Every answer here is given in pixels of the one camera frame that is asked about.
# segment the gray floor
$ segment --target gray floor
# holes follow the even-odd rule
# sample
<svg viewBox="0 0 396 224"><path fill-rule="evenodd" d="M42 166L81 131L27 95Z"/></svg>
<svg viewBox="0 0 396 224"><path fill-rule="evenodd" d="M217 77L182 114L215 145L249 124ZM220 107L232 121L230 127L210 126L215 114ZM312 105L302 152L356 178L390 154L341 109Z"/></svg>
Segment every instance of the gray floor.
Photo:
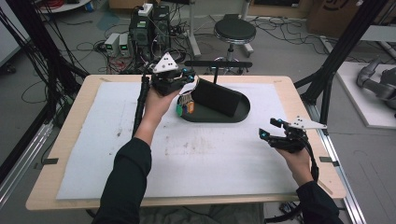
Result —
<svg viewBox="0 0 396 224"><path fill-rule="evenodd" d="M57 18L66 22L92 21L81 25L60 24L60 29L64 39L74 54L80 59L81 64L91 74L103 74L105 61L96 52L81 51L77 49L88 49L90 44L104 40L105 35L112 32L127 31L128 14L112 13L106 7L88 13L77 9L57 15ZM212 34L213 18L202 17L197 19L197 27L201 29L197 34ZM301 33L307 36L304 28L304 21L298 21L302 26L289 25L290 33L286 25L282 26L285 36L288 39L297 38L291 33ZM316 72L326 60L326 54L316 53L313 45L295 45L278 40L273 35L283 38L279 28L272 30L270 25L262 25L267 31L258 29L255 40L251 43L254 53L250 58L241 49L235 50L235 58L241 61L253 63L247 75L267 75L267 76L288 76L293 81L300 80ZM224 56L228 45L217 40L213 35L198 35L197 41L202 52L200 60L213 60L219 56ZM308 38L307 42L313 43L317 51L323 53L323 46L315 39ZM383 51L373 47L373 43L361 42L351 53L350 61L355 58L361 62L366 62L381 55L383 61L389 60L389 56ZM11 62L17 67L16 74L4 74L0 76L0 162L6 158L9 151L15 147L25 130L38 114L43 103L28 104L21 96L23 92L39 81L35 75L33 66L23 53L18 53ZM198 74L205 72L204 68L197 68ZM39 83L29 89L23 98L26 101L37 102L44 99L44 85ZM392 169L393 161L396 158L396 131L385 129L366 128L347 97L346 92L340 85L337 78L334 79L332 87L332 100L329 114L329 133L336 148L340 162L342 163L347 178L353 188L361 210L367 223L396 223L396 177ZM39 162L44 149L50 144L55 134L59 130L55 129L48 143L38 154L35 162ZM24 204L37 179L40 171L34 168L34 164L16 187L13 194L7 200L5 206L0 210L0 223L89 223L92 219L83 210L68 211L45 211L31 212L26 210ZM277 203L268 203L265 207L265 214L268 217L278 215ZM340 216L345 223L350 223L347 214L341 211Z"/></svg>

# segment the white mount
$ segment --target white mount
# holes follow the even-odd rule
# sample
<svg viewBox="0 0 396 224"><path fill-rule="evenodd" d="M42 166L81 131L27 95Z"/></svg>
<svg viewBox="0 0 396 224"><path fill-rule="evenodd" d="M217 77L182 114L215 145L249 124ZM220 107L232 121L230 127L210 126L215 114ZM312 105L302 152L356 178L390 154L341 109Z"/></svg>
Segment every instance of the white mount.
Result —
<svg viewBox="0 0 396 224"><path fill-rule="evenodd" d="M304 119L300 116L297 116L289 126L296 129L327 129L327 125L325 124L317 123L310 119Z"/></svg>
<svg viewBox="0 0 396 224"><path fill-rule="evenodd" d="M167 72L177 70L178 66L169 53L165 53L160 61L154 67L154 73Z"/></svg>

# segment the stool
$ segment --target stool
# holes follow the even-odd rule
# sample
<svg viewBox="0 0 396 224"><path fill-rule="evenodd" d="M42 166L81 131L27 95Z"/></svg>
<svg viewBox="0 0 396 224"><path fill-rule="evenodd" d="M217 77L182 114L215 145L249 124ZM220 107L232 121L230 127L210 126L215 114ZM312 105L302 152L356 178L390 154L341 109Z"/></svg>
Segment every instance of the stool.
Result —
<svg viewBox="0 0 396 224"><path fill-rule="evenodd" d="M256 36L256 28L248 21L239 19L223 19L215 24L215 36L227 43L230 47L226 57L218 57L215 61L239 62L233 58L233 45L244 45L249 43ZM232 68L224 68L225 73Z"/></svg>

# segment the table surface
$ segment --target table surface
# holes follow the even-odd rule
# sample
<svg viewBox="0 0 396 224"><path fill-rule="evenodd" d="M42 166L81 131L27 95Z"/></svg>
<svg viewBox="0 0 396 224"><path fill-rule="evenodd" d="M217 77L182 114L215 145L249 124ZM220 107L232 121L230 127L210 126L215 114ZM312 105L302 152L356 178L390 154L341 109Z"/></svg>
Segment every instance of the table surface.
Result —
<svg viewBox="0 0 396 224"><path fill-rule="evenodd" d="M212 76L200 78L213 80ZM49 154L50 158L58 158L57 164L45 165L26 202L29 210L98 208L99 200L56 200L62 184L64 171L74 144L78 140L79 131L102 82L140 82L141 76L91 75L87 77L78 93L69 115L58 138ZM221 76L218 83L268 83L274 84L278 97L284 107L288 120L297 116L309 118L300 95L295 90L289 77L268 76ZM320 169L319 185L334 199L346 196L344 186L331 162L320 162L319 157L328 157L326 149L315 130L307 131L310 143ZM213 203L252 203L252 202L286 202L297 201L296 195L263 194L263 195L232 195L216 197L178 197L144 199L142 206L189 205Z"/></svg>

